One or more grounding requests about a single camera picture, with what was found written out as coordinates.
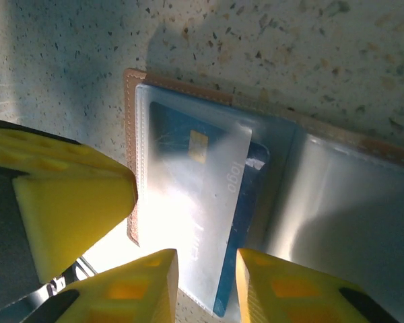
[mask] blue credit card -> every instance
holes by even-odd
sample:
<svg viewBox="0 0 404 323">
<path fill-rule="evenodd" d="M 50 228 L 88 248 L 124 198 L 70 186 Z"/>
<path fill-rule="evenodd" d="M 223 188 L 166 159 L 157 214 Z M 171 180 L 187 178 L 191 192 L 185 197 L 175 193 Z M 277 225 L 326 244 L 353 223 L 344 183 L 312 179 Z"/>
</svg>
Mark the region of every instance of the blue credit card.
<svg viewBox="0 0 404 323">
<path fill-rule="evenodd" d="M 207 176 L 207 170 L 215 169 L 215 165 L 228 158 L 225 151 L 214 149 L 220 141 L 224 140 L 227 131 L 212 124 L 179 112 L 173 108 L 152 102 L 149 106 L 149 142 L 150 159 L 160 160 L 162 167 L 167 171 L 166 178 L 160 178 L 148 169 L 147 185 L 169 194 L 170 187 L 178 187 L 180 192 L 197 199 L 208 209 L 218 208 L 219 201 L 210 194 L 209 181 L 215 176 Z M 253 218 L 257 198 L 261 192 L 266 164 L 269 161 L 267 148 L 255 142 L 250 142 L 247 157 L 242 171 L 242 182 L 239 187 L 238 200 L 231 227 L 219 227 L 216 230 L 230 230 L 226 244 L 226 252 L 222 263 L 212 264 L 221 266 L 220 277 L 208 277 L 219 281 L 216 286 L 215 299 L 212 310 L 222 317 L 235 282 L 236 251 L 245 245 L 247 233 Z M 218 215 L 215 212 L 201 212 L 198 225 L 201 227 L 213 226 Z M 215 236 L 203 236 L 199 248 L 201 255 L 210 253 L 212 244 L 209 240 Z M 201 263 L 209 259 L 200 259 Z M 193 291 L 196 299 L 200 299 L 197 290 Z"/>
</svg>

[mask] wallet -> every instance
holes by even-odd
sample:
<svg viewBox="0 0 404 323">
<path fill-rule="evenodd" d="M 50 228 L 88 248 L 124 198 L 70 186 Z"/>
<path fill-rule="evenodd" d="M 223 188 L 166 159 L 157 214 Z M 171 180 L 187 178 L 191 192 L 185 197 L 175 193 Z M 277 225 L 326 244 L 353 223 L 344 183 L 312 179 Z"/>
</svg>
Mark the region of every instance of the wallet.
<svg viewBox="0 0 404 323">
<path fill-rule="evenodd" d="M 124 73 L 128 236 L 176 248 L 179 287 L 239 320 L 236 249 L 362 286 L 404 322 L 404 149 L 278 105 Z"/>
</svg>

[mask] card chip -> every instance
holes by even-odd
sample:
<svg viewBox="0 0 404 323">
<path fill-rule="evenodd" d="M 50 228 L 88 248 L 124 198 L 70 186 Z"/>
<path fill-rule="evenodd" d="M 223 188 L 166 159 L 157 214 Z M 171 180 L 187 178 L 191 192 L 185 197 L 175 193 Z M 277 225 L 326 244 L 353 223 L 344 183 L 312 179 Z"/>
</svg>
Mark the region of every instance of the card chip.
<svg viewBox="0 0 404 323">
<path fill-rule="evenodd" d="M 208 137 L 203 133 L 190 130 L 189 156 L 191 159 L 204 164 L 207 160 Z"/>
</svg>

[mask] wallet stitching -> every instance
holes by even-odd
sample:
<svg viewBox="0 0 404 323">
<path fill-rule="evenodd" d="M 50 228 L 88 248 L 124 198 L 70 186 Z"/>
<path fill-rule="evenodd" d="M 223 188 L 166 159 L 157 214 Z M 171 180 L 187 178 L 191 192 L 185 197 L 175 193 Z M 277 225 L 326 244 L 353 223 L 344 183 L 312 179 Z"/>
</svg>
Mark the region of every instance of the wallet stitching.
<svg viewBox="0 0 404 323">
<path fill-rule="evenodd" d="M 134 78 L 140 79 L 140 80 L 142 80 L 142 81 L 145 79 L 144 77 L 138 76 L 138 75 L 136 75 L 136 74 L 130 72 L 130 73 L 128 74 L 128 76 L 127 76 L 127 94 L 128 94 L 128 95 L 129 95 L 129 78 L 130 78 L 130 77 L 134 77 Z M 191 91 L 187 91 L 187 90 L 185 90 L 185 89 L 182 89 L 181 87 L 176 87 L 176 86 L 171 86 L 171 85 L 165 84 L 164 82 L 159 82 L 159 81 L 154 81 L 154 80 L 150 80 L 149 82 L 151 82 L 151 83 L 153 83 L 153 84 L 155 84 L 155 85 L 159 85 L 159 86 L 165 87 L 165 88 L 167 88 L 167 89 L 172 89 L 172 90 L 175 90 L 175 91 L 180 91 L 180 92 L 182 92 L 182 93 L 189 94 L 189 95 L 192 95 L 192 96 L 197 96 L 197 97 L 200 97 L 200 98 L 205 98 L 205 99 L 213 100 L 213 101 L 216 101 L 216 102 L 221 102 L 221 103 L 227 104 L 227 105 L 229 104 L 229 102 L 227 102 L 227 101 L 225 101 L 225 100 L 215 99 L 215 98 L 213 98 L 212 96 L 200 95 L 200 94 L 197 94 L 197 93 L 195 93 L 195 92 L 191 92 Z M 263 110 L 263 109 L 261 109 L 261 108 L 258 108 L 258 107 L 252 107 L 252 108 L 249 108 L 249 110 L 253 110 L 253 111 L 255 111 L 255 112 L 266 113 L 265 110 Z M 271 116 L 276 116 L 276 117 L 281 117 L 281 118 L 284 118 L 284 119 L 286 119 L 286 120 L 288 120 L 288 121 L 291 121 L 291 122 L 296 123 L 295 120 L 292 120 L 292 119 L 290 119 L 290 118 L 288 118 L 288 117 L 285 117 L 285 116 L 280 116 L 279 114 L 276 114 L 276 113 L 271 113 L 270 115 L 271 115 Z M 400 161 L 400 162 L 404 163 L 404 158 L 398 158 L 398 157 L 396 157 L 396 156 L 390 154 L 389 152 L 381 153 L 378 149 L 370 149 L 370 148 L 368 148 L 368 147 L 366 147 L 366 146 L 360 145 L 360 144 L 357 143 L 356 141 L 352 141 L 352 140 L 349 140 L 349 139 L 345 139 L 345 138 L 343 138 L 343 137 L 334 135 L 333 133 L 330 133 L 330 132 L 328 132 L 328 131 L 316 129 L 316 128 L 314 128 L 314 127 L 312 127 L 312 126 L 308 126 L 308 125 L 304 125 L 304 126 L 305 126 L 307 129 L 311 130 L 311 131 L 314 131 L 314 132 L 316 132 L 316 133 L 322 133 L 322 134 L 324 134 L 324 135 L 327 135 L 327 136 L 330 137 L 330 138 L 340 140 L 340 141 L 342 141 L 342 142 L 344 142 L 344 143 L 348 143 L 348 144 L 353 145 L 353 146 L 355 146 L 355 147 L 357 147 L 357 148 L 359 148 L 359 149 L 363 149 L 363 150 L 369 151 L 370 153 L 373 153 L 373 154 L 375 154 L 375 155 L 379 155 L 379 156 L 382 156 L 382 157 L 387 157 L 387 158 L 389 158 L 389 159 L 391 159 L 391 160 L 396 160 L 396 161 Z"/>
</svg>

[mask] granite surface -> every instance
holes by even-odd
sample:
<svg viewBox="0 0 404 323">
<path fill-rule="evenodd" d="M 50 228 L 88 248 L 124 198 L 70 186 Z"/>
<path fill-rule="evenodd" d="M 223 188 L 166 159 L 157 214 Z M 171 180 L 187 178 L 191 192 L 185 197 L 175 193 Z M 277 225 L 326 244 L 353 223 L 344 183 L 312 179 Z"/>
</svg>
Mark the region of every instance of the granite surface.
<svg viewBox="0 0 404 323">
<path fill-rule="evenodd" d="M 127 67 L 404 146 L 404 0 L 0 0 L 0 119 L 125 163 Z"/>
</svg>

